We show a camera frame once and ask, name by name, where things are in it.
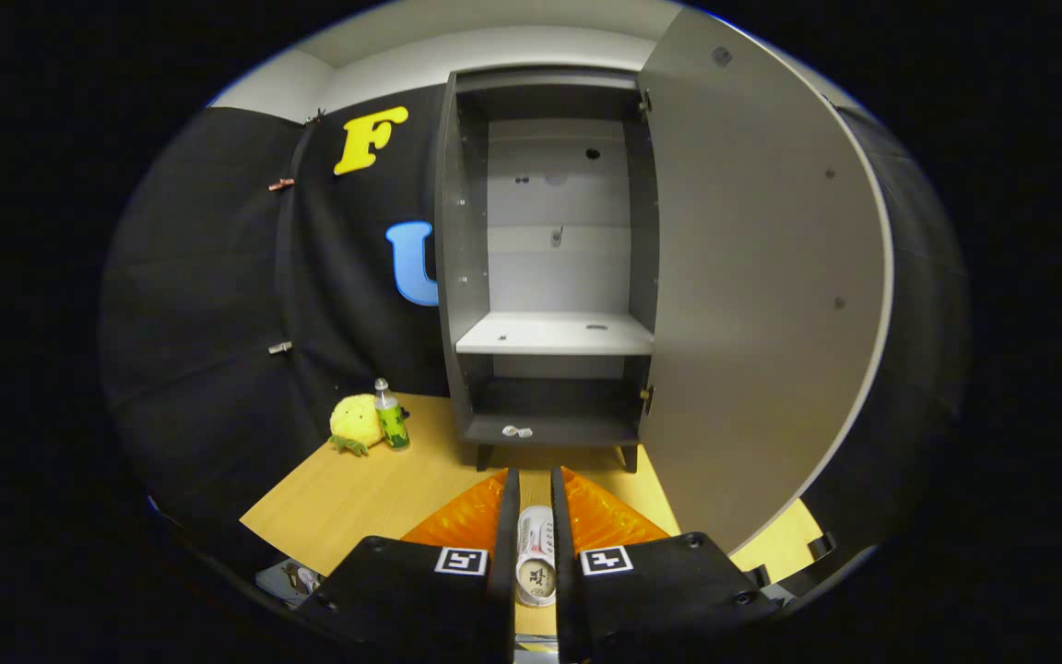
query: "yellow plush toy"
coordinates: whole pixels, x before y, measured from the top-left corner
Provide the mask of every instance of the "yellow plush toy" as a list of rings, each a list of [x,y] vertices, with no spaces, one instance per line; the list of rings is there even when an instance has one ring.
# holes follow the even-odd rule
[[[339,450],[349,449],[355,457],[366,454],[367,446],[383,440],[383,428],[375,413],[374,395],[349,395],[330,413],[330,438]]]

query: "green label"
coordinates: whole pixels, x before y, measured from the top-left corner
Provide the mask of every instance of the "green label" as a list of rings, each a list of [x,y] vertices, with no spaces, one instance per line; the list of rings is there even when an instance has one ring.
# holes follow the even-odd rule
[[[404,425],[404,411],[396,404],[388,409],[375,409],[379,413],[380,426],[383,426],[383,438],[392,449],[409,446],[409,428]]]

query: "letter f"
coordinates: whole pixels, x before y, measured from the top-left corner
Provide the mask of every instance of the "letter f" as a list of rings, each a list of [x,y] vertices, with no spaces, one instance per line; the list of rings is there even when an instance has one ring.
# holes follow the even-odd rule
[[[342,175],[375,164],[375,155],[371,154],[370,148],[379,150],[388,146],[388,139],[392,138],[392,122],[401,124],[406,119],[409,119],[409,109],[395,106],[378,114],[355,118],[342,125],[342,130],[346,130],[346,142],[342,147],[342,160],[333,165],[333,173]]]

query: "open cabinet door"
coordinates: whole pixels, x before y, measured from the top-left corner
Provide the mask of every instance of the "open cabinet door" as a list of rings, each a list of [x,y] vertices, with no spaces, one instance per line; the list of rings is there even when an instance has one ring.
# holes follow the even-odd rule
[[[640,440],[679,525],[734,554],[863,404],[891,308],[888,219],[825,98],[732,25],[683,8],[638,85],[661,228]]]

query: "gray cabinet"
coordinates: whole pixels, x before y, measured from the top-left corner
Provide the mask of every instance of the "gray cabinet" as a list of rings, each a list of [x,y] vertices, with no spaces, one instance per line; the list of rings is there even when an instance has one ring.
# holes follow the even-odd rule
[[[828,461],[879,364],[890,236],[850,131],[690,8],[640,72],[456,72],[443,123],[440,307],[479,466],[495,444],[622,446],[632,465],[640,443],[680,525],[743,545]]]
[[[434,219],[459,432],[620,446],[636,466],[656,311],[657,201],[633,72],[455,72]]]

